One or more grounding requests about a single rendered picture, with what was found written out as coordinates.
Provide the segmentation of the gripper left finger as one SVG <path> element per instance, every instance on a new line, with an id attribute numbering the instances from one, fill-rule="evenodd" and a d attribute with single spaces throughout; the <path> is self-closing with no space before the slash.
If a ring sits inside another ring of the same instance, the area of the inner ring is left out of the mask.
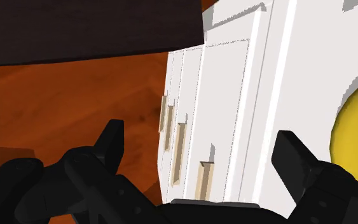
<path id="1" fill-rule="evenodd" d="M 116 172 L 124 154 L 124 123 L 110 120 L 93 146 L 68 150 L 53 165 L 14 158 L 0 166 L 0 224 L 167 224 L 156 206 Z"/>

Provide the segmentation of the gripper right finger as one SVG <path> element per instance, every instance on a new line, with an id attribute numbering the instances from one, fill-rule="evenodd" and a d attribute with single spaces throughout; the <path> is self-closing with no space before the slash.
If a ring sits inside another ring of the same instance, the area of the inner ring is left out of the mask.
<path id="1" fill-rule="evenodd" d="M 358 224 L 358 180 L 318 160 L 290 130 L 277 132 L 272 165 L 296 206 L 289 224 Z"/>

